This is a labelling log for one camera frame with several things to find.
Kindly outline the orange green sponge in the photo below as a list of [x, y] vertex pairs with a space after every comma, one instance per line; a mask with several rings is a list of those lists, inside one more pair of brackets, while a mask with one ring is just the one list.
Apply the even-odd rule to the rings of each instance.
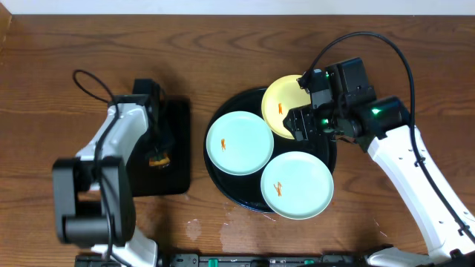
[[148, 160], [150, 167], [165, 168], [169, 166], [171, 160], [166, 152], [152, 156]]

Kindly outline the yellow plate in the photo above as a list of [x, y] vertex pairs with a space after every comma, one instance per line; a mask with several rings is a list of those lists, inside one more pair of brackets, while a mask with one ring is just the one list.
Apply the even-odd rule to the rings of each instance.
[[311, 103], [310, 95], [300, 88], [298, 78], [301, 76], [288, 75], [275, 80], [266, 89], [261, 102], [264, 121], [274, 134], [285, 139], [294, 139], [283, 123], [289, 110]]

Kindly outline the mint plate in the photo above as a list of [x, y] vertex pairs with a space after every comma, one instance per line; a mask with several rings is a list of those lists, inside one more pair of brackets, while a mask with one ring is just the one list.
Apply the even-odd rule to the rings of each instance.
[[219, 170], [246, 176], [268, 163], [274, 150], [274, 137], [258, 115], [233, 111], [212, 123], [206, 135], [205, 149]]
[[[282, 184], [279, 197], [274, 184]], [[312, 154], [291, 151], [272, 159], [261, 176], [266, 204], [282, 217], [306, 220], [320, 214], [333, 198], [334, 182], [329, 168]]]

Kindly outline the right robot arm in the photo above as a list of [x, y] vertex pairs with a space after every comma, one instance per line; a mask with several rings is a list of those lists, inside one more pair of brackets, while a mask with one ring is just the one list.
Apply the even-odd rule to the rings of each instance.
[[368, 266], [474, 265], [474, 216], [437, 168], [399, 98], [338, 99], [292, 108], [283, 125], [298, 141], [315, 133], [354, 138], [396, 187], [422, 233], [427, 254], [383, 248], [365, 256]]

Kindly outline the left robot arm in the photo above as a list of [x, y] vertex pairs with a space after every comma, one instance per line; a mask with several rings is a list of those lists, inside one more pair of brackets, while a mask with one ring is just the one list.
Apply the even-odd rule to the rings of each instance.
[[158, 244], [136, 226], [126, 163], [143, 137], [155, 137], [160, 97], [116, 96], [94, 138], [74, 158], [52, 167], [56, 235], [89, 247], [102, 264], [158, 266]]

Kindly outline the black rectangular tray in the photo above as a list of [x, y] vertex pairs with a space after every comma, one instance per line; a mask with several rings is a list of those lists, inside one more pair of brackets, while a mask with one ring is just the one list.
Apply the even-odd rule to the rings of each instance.
[[127, 162], [128, 178], [135, 197], [183, 194], [191, 183], [191, 109], [184, 97], [168, 100], [168, 123], [174, 136], [174, 147], [165, 168], [150, 167], [145, 138], [140, 137]]

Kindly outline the black round tray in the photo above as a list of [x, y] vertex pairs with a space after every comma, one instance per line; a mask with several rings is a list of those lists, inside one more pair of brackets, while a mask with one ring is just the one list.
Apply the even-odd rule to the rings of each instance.
[[[211, 118], [208, 126], [221, 116], [233, 111], [247, 111], [261, 116], [261, 101], [266, 88], [253, 88], [233, 96], [222, 104]], [[330, 171], [334, 171], [337, 159], [337, 145], [334, 140], [324, 134], [316, 134], [311, 141], [297, 142], [274, 135], [274, 151], [272, 157], [290, 151], [301, 151], [318, 157]], [[261, 175], [263, 170], [246, 176], [227, 174], [214, 166], [207, 150], [203, 151], [206, 169], [217, 188], [236, 204], [252, 211], [271, 213], [261, 193]]]

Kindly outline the ketchup stain on lower plate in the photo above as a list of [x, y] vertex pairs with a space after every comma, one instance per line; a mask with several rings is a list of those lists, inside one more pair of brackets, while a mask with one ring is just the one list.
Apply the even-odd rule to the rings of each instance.
[[277, 191], [278, 196], [281, 197], [282, 196], [282, 184], [280, 182], [277, 182], [276, 184], [274, 184], [274, 188]]

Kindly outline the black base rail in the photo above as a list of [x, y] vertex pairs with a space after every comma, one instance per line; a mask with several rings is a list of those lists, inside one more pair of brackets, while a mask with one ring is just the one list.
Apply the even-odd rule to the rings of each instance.
[[174, 254], [167, 263], [170, 267], [309, 267], [309, 266], [366, 266], [361, 260], [348, 255], [324, 255], [321, 257], [224, 257]]

